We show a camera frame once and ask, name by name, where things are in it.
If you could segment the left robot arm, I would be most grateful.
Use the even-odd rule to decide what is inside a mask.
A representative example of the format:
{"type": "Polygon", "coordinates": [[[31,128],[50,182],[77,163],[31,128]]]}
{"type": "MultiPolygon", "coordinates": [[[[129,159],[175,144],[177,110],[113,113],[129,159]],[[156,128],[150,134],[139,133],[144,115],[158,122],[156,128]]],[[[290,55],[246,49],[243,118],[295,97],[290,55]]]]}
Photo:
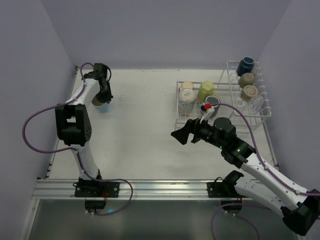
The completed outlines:
{"type": "Polygon", "coordinates": [[[103,63],[94,63],[93,70],[81,73],[82,85],[65,103],[55,107],[56,130],[59,140],[72,151],[81,180],[101,182],[90,139],[92,125],[88,107],[93,105],[99,111],[108,110],[113,95],[110,86],[111,69],[103,63]]]}

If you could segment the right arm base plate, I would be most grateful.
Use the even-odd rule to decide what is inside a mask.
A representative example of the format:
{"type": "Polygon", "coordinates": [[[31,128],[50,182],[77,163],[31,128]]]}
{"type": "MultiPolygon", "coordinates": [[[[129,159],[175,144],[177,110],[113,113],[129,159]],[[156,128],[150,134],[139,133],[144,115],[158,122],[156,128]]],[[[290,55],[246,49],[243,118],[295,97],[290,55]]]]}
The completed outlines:
{"type": "Polygon", "coordinates": [[[242,197],[236,192],[237,181],[244,177],[244,174],[233,170],[225,178],[217,177],[212,182],[206,183],[207,195],[209,198],[239,198],[242,197]]]}

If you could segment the cream and brown cup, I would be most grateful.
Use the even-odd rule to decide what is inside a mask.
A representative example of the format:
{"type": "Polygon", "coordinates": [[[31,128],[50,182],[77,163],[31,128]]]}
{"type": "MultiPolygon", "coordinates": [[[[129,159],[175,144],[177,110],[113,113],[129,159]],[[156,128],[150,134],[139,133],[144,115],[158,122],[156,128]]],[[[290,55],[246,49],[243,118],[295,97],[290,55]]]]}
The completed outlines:
{"type": "Polygon", "coordinates": [[[193,91],[194,90],[194,84],[190,81],[184,81],[181,83],[180,87],[179,87],[179,90],[180,91],[183,91],[183,90],[191,90],[193,91]]]}

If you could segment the dark teal mug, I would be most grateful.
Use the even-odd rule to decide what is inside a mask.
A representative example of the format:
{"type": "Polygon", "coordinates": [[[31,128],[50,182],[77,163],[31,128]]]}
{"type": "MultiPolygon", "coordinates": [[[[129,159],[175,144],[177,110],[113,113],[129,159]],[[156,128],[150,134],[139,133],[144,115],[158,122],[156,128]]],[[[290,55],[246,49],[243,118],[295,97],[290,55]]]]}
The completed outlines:
{"type": "MultiPolygon", "coordinates": [[[[215,95],[210,95],[210,96],[206,97],[205,101],[210,103],[211,105],[219,104],[221,102],[220,99],[215,95]]],[[[214,112],[210,116],[211,119],[213,119],[218,114],[220,106],[215,105],[213,108],[214,108],[214,112]]]]}

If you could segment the clear glass cup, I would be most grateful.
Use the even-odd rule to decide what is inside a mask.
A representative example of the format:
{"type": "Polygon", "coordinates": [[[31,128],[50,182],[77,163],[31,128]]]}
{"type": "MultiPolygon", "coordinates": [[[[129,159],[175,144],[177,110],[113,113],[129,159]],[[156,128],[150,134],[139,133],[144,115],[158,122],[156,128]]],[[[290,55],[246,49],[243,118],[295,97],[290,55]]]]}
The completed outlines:
{"type": "Polygon", "coordinates": [[[246,113],[248,115],[258,115],[262,109],[264,98],[261,95],[255,95],[247,102],[246,113]]]}

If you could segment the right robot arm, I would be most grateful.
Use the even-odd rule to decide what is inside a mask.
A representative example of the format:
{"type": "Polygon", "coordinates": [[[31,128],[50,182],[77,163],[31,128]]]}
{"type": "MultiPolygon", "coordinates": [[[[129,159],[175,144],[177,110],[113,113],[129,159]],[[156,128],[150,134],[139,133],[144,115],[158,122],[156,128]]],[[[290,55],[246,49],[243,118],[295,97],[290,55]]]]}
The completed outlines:
{"type": "Polygon", "coordinates": [[[236,127],[226,117],[217,118],[213,125],[206,120],[189,119],[184,127],[171,136],[182,145],[203,140],[221,150],[222,157],[231,165],[256,178],[260,185],[254,186],[244,176],[234,184],[235,191],[273,210],[282,217],[284,224],[294,233],[306,236],[320,216],[320,192],[307,189],[276,170],[259,154],[257,147],[240,139],[236,127]]]}

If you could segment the white floral mug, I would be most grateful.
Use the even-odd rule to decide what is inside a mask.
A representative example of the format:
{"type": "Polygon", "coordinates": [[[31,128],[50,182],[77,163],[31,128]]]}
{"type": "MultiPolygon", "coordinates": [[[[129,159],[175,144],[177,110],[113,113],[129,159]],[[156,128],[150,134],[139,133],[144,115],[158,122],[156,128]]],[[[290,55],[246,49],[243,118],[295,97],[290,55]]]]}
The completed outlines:
{"type": "Polygon", "coordinates": [[[190,114],[193,111],[197,95],[193,89],[182,89],[178,94],[178,112],[190,114]]]}

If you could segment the light blue mug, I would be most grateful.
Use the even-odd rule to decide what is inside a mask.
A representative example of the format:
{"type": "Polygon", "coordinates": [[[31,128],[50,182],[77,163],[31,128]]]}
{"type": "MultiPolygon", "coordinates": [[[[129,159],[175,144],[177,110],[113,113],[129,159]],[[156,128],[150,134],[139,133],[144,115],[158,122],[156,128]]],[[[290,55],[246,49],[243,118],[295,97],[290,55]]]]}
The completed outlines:
{"type": "Polygon", "coordinates": [[[109,104],[107,102],[99,101],[96,96],[92,99],[91,103],[94,106],[94,108],[100,113],[105,113],[109,109],[109,104]]]}

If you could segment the light green mug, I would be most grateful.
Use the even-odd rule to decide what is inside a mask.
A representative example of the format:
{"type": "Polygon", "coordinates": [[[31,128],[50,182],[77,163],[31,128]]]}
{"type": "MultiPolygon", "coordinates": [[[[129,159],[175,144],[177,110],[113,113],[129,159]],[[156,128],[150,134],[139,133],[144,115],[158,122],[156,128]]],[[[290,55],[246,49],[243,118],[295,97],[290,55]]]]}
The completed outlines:
{"type": "Polygon", "coordinates": [[[215,91],[213,82],[206,80],[200,84],[197,93],[197,101],[203,103],[208,96],[218,97],[219,95],[215,91]]]}

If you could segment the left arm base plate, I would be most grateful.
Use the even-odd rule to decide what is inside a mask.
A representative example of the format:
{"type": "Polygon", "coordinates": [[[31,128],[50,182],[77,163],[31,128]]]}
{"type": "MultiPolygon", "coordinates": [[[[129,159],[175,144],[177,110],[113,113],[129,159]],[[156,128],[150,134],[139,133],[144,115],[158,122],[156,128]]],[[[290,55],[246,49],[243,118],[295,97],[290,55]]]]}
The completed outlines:
{"type": "Polygon", "coordinates": [[[120,190],[117,181],[98,182],[79,178],[72,186],[75,187],[74,196],[78,198],[117,198],[120,190]]]}

